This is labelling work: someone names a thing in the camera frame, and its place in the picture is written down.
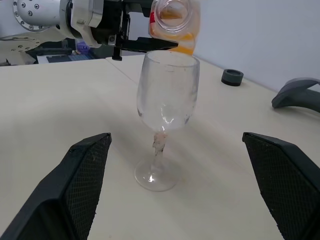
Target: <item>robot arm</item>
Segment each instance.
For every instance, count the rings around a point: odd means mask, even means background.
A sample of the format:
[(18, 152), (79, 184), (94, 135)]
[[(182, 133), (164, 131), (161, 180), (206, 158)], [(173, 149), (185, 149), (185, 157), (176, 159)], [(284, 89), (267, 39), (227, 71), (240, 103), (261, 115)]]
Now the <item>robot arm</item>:
[(129, 40), (130, 12), (150, 16), (152, 0), (0, 0), (0, 52), (24, 52), (44, 42), (83, 39), (98, 48), (121, 51), (167, 50), (178, 44), (155, 38)]

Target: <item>purple object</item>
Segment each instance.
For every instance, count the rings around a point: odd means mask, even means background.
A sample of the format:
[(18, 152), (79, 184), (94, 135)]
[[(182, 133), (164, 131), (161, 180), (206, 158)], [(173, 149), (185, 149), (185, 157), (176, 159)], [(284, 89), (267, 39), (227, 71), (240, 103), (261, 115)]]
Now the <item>purple object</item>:
[(89, 50), (90, 50), (90, 47), (88, 47), (86, 45), (86, 43), (84, 41), (82, 42), (79, 42), (77, 45), (76, 45), (76, 49), (78, 50), (78, 52), (80, 52), (81, 54), (88, 54), (89, 53)]

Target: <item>white wall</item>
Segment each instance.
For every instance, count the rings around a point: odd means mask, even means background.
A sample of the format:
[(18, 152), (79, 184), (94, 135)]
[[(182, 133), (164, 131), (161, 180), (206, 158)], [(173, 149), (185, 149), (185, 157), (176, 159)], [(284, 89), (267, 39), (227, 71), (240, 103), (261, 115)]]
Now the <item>white wall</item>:
[[(147, 37), (148, 18), (132, 13), (129, 36)], [(194, 54), (274, 90), (320, 79), (320, 0), (201, 0)]]

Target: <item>plastic bottle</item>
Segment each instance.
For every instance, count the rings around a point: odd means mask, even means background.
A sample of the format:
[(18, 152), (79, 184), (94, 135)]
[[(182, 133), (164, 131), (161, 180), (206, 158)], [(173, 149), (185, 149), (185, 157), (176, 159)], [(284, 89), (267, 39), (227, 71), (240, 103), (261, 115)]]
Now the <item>plastic bottle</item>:
[(149, 34), (153, 38), (178, 42), (171, 51), (192, 55), (200, 30), (199, 0), (154, 0)]

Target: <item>black cap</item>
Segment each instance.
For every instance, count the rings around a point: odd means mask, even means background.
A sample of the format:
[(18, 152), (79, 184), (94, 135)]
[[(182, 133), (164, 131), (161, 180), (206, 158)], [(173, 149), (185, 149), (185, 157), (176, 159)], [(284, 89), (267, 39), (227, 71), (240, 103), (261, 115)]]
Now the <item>black cap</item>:
[(234, 69), (225, 69), (222, 74), (221, 82), (229, 86), (240, 86), (244, 74)]

